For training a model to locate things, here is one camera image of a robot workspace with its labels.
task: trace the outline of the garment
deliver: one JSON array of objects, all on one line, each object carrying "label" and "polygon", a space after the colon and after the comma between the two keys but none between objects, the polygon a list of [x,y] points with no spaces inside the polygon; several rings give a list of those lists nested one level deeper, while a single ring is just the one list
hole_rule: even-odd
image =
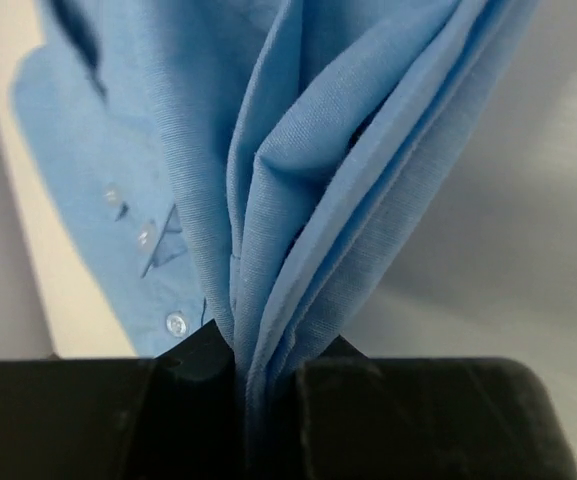
[{"label": "garment", "polygon": [[175,342],[171,312],[214,317],[258,437],[412,232],[536,3],[43,0],[15,106],[138,352]]}]

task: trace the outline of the button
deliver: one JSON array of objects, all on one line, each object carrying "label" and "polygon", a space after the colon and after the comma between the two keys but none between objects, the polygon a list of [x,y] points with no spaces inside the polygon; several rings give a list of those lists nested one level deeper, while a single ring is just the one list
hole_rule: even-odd
[{"label": "button", "polygon": [[150,252],[154,248],[156,237],[157,229],[155,228],[155,223],[148,222],[139,230],[137,244],[144,252]]},{"label": "button", "polygon": [[106,203],[111,207],[120,208],[124,204],[124,199],[121,195],[121,192],[119,191],[119,188],[117,188],[117,185],[113,183],[108,185],[104,190],[104,199],[106,200]]},{"label": "button", "polygon": [[188,333],[188,326],[180,312],[168,315],[168,318],[166,318],[166,328],[173,337],[185,337]]}]

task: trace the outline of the cloth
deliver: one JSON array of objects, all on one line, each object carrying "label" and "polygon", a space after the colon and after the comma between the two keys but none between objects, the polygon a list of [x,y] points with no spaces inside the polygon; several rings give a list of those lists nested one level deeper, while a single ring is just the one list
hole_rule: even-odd
[{"label": "cloth", "polygon": [[64,222],[139,353],[180,338],[175,312],[216,319],[255,437],[414,229],[537,0],[39,4],[15,106]]}]

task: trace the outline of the wrinkled fabric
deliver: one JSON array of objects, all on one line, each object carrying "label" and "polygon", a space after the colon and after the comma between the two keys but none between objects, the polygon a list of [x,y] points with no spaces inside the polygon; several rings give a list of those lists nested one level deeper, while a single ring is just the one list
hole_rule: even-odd
[{"label": "wrinkled fabric", "polygon": [[205,296],[258,437],[414,229],[536,3],[44,0],[15,105],[140,353],[170,343],[165,311],[201,325]]}]

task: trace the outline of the white table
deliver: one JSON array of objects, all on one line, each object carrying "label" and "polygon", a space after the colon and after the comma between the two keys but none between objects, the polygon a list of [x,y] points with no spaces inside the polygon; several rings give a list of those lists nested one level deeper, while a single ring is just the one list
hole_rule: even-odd
[{"label": "white table", "polygon": [[[40,41],[0,0],[0,139],[58,353],[132,348],[74,251],[11,115]],[[377,355],[505,355],[546,381],[577,453],[577,1],[543,0],[469,147],[347,336]]]}]

